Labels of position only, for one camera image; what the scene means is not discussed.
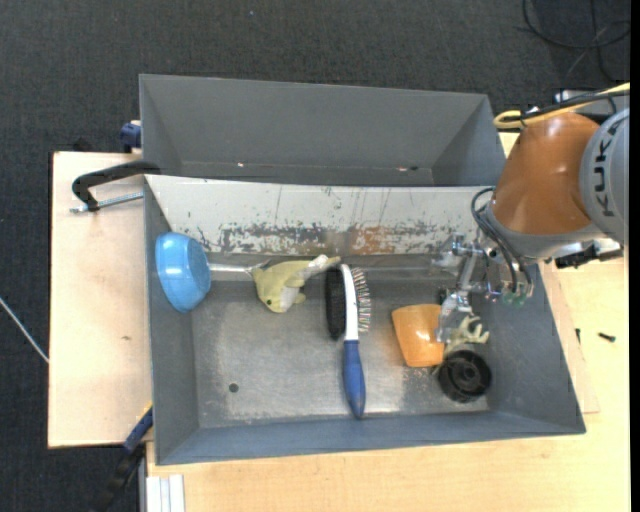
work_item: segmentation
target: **dark carpet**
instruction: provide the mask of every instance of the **dark carpet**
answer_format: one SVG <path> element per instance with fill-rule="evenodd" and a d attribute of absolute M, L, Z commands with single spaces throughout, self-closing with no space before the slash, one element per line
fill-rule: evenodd
<path fill-rule="evenodd" d="M 524 5 L 0 1 L 0 295 L 46 349 L 49 153 L 80 139 L 121 151 L 139 73 L 486 93 L 495 113 L 630 79 L 630 0 Z M 0 311 L 2 512 L 86 510 L 117 461 L 117 447 L 47 449 L 47 385 L 46 364 Z M 112 510 L 136 503 L 134 485 Z"/>

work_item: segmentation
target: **bin floor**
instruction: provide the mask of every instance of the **bin floor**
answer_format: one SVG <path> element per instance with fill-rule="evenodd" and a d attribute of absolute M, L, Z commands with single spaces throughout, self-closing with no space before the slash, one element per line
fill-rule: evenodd
<path fill-rule="evenodd" d="M 435 303 L 438 288 L 452 284 L 405 274 L 397 280 L 380 271 L 368 274 L 372 324 L 360 335 L 367 415 L 487 409 L 484 398 L 464 405 L 451 401 L 431 369 L 404 364 L 391 311 Z M 342 389 L 342 341 L 328 334 L 323 279 L 309 280 L 306 301 L 286 313 L 269 311 L 251 281 L 212 283 L 192 319 L 201 428 L 350 415 Z"/>

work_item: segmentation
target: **orange plastic cup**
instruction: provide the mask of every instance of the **orange plastic cup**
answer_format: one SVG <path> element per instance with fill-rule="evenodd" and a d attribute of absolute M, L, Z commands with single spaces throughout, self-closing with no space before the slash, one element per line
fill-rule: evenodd
<path fill-rule="evenodd" d="M 407 366 L 436 366 L 442 362 L 444 343 L 436 340 L 438 304 L 415 304 L 391 312 L 396 338 Z"/>

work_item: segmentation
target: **brush bristles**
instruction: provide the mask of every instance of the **brush bristles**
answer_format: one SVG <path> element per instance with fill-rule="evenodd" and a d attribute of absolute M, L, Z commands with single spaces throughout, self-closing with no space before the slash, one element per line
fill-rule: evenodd
<path fill-rule="evenodd" d="M 361 268 L 352 268 L 353 284 L 356 288 L 358 301 L 358 331 L 367 332 L 371 327 L 371 293 L 367 286 L 367 279 Z"/>
<path fill-rule="evenodd" d="M 326 273 L 324 298 L 329 335 L 336 341 L 344 333 L 347 323 L 344 293 L 342 272 L 337 268 L 330 268 Z"/>

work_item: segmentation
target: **gray plastic tub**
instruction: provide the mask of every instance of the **gray plastic tub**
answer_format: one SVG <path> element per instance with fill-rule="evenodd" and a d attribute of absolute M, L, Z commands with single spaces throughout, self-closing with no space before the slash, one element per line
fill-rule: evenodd
<path fill-rule="evenodd" d="M 446 185 L 437 189 L 446 193 L 495 184 L 504 164 L 482 95 L 143 76 L 141 103 L 144 157 L 175 176 L 300 183 L 329 192 L 337 185 Z M 199 190 L 208 190 L 204 182 Z M 154 243 L 166 231 L 188 232 L 185 212 L 195 203 L 184 194 L 185 211 L 176 212 L 163 209 L 165 199 L 145 184 L 158 463 L 584 432 L 537 274 L 535 294 L 521 309 L 474 299 L 491 338 L 473 350 L 491 367 L 493 382 L 484 397 L 460 404 L 441 392 L 431 370 L 404 365 L 391 323 L 393 309 L 435 303 L 441 288 L 455 284 L 455 276 L 432 264 L 437 244 L 359 254 L 334 247 L 365 270 L 373 301 L 372 326 L 360 344 L 366 417 L 356 420 L 342 391 L 342 346 L 325 325 L 322 276 L 307 282 L 306 302 L 285 314 L 268 311 L 241 275 L 214 276 L 204 302 L 178 313 L 161 289 Z M 469 222 L 468 204 L 449 208 Z M 212 211 L 233 223 L 233 212 Z M 403 233 L 422 236 L 424 225 L 407 215 Z M 431 234 L 443 240 L 446 228 L 432 223 Z M 265 252 L 204 245 L 210 257 L 234 261 L 257 261 Z M 270 255 L 274 262 L 285 257 Z"/>

